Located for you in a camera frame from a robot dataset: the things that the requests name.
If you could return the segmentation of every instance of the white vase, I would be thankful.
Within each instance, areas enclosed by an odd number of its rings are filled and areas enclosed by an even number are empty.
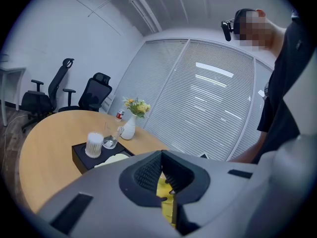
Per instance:
[[[132,114],[129,121],[123,126],[124,131],[121,134],[121,137],[125,140],[130,140],[134,133],[135,133],[135,121],[137,119],[137,116]]]

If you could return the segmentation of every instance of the cotton swab container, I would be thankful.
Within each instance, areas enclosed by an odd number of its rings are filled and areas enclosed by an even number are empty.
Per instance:
[[[90,158],[98,158],[101,154],[101,147],[104,136],[96,132],[88,134],[85,153]]]

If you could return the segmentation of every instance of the black tray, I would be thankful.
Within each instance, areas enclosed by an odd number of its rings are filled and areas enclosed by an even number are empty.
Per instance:
[[[125,148],[118,142],[113,149],[106,149],[102,147],[100,156],[93,159],[86,155],[85,148],[86,143],[73,145],[71,147],[73,162],[82,174],[90,169],[93,169],[95,165],[105,162],[109,157],[125,150]]]

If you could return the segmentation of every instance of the window blinds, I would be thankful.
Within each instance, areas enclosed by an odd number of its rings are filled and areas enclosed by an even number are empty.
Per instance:
[[[253,58],[190,41],[144,128],[171,150],[225,160],[245,122],[253,80]]]
[[[137,53],[123,76],[109,113],[116,115],[123,107],[123,97],[143,99],[153,107],[161,88],[170,74],[187,40],[164,40],[146,42]],[[131,117],[126,110],[124,120]],[[137,119],[143,127],[145,119]]]
[[[250,146],[255,144],[260,136],[260,132],[257,130],[262,110],[264,106],[264,86],[268,83],[272,71],[264,64],[256,61],[256,79],[255,79],[255,93],[254,100],[251,107],[250,118],[247,121],[247,127],[242,135],[242,138],[238,144],[238,147],[234,151],[231,158],[235,158],[247,150]]]

